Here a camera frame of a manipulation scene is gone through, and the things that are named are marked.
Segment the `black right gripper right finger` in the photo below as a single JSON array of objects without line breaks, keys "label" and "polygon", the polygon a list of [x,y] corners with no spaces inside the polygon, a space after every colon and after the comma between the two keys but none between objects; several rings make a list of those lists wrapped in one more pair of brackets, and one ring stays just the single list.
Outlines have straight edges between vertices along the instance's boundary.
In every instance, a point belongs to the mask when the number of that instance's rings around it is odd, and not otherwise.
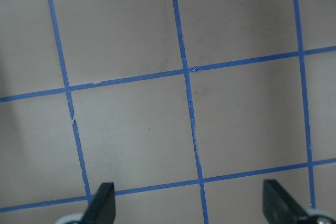
[{"label": "black right gripper right finger", "polygon": [[271,224],[309,223],[310,216],[275,179],[265,179],[262,187],[263,214]]}]

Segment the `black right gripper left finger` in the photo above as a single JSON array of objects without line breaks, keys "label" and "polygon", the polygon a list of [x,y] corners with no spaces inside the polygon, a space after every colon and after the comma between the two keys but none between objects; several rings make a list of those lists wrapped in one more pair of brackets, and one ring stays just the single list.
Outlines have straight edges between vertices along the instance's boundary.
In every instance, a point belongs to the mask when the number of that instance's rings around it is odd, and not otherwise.
[{"label": "black right gripper left finger", "polygon": [[114,183],[102,183],[80,223],[113,224],[116,216]]}]

